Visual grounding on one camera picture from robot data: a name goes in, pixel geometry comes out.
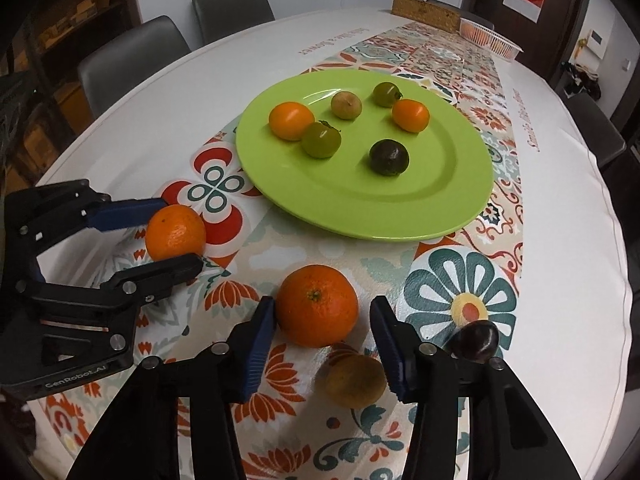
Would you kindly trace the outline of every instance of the tangerine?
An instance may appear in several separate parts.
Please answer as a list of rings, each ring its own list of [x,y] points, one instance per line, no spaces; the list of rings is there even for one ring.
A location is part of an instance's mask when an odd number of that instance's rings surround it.
[[[423,131],[431,119],[428,108],[413,99],[396,101],[391,110],[391,117],[404,131],[412,134]]]
[[[314,122],[313,112],[300,103],[280,103],[269,114],[271,131],[284,140],[300,140],[306,128]]]
[[[294,343],[322,348],[351,332],[358,320],[358,297],[339,270],[309,265],[292,272],[280,285],[276,319]]]
[[[206,241],[202,218],[182,204],[163,207],[146,226],[146,252],[155,262],[188,253],[202,256]]]

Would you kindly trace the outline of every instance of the patterned table runner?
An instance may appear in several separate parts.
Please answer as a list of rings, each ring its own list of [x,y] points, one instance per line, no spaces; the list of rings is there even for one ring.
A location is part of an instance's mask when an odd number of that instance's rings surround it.
[[[367,315],[374,296],[385,294],[399,319],[438,345],[475,319],[497,324],[500,354],[509,349],[513,336],[522,268],[520,171],[490,55],[457,34],[409,23],[357,43],[308,72],[343,68],[412,79],[455,106],[487,145],[494,190],[475,220],[437,240],[389,244],[345,238],[291,217],[261,195],[239,165],[234,146],[238,119],[214,132],[180,178],[162,186],[159,194],[167,202],[189,205],[202,214],[206,264],[194,282],[142,308],[136,362],[149,354],[167,361],[187,358],[225,339],[233,325],[251,316],[261,295],[274,294],[285,276],[307,264],[339,269],[358,294],[361,316],[346,341],[316,351],[299,348],[276,333],[258,393],[233,407],[251,480],[399,479],[415,407],[399,404],[387,390],[374,405],[347,410],[315,386],[328,367],[347,355],[377,357]],[[144,236],[143,228],[129,230],[94,283],[116,270],[149,262]],[[126,370],[40,400],[73,456],[129,374]],[[458,405],[456,471],[469,449],[465,399]],[[181,478],[192,479],[188,399],[178,404],[177,431]]]

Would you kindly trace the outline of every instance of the chair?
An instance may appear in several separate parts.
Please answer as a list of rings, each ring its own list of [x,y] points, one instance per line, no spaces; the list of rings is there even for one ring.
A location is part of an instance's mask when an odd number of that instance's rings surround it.
[[[192,0],[204,44],[272,22],[268,0]]]
[[[470,22],[478,23],[483,27],[490,28],[491,30],[495,30],[495,26],[492,22],[484,18],[481,18],[480,16],[477,16],[476,14],[469,12],[468,10],[461,10],[453,5],[449,5],[449,4],[446,4],[445,2],[441,2],[440,0],[427,0],[427,3],[437,5],[439,7],[442,7],[443,9],[455,10],[456,12],[460,13],[461,18],[465,18]]]
[[[606,166],[625,151],[625,139],[586,92],[569,97],[566,108],[587,147],[596,156],[598,168]]]
[[[186,41],[167,16],[132,28],[100,47],[78,65],[80,83],[94,118],[145,79],[188,53]]]

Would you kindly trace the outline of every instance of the yellow fruit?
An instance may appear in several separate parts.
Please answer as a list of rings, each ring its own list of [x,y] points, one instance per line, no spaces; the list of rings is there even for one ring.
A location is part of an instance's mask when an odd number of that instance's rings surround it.
[[[366,355],[351,355],[329,371],[324,390],[344,408],[361,410],[376,402],[386,388],[385,371],[379,361]]]
[[[331,111],[338,118],[352,120],[362,113],[362,101],[352,92],[338,92],[331,99]]]

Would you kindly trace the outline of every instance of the door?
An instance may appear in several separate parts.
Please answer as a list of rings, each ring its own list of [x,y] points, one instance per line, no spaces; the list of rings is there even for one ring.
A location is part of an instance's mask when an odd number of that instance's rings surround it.
[[[537,23],[502,1],[476,0],[472,11],[490,20],[496,32],[518,44],[524,52],[516,59],[548,81],[560,63],[580,0],[544,0]]]

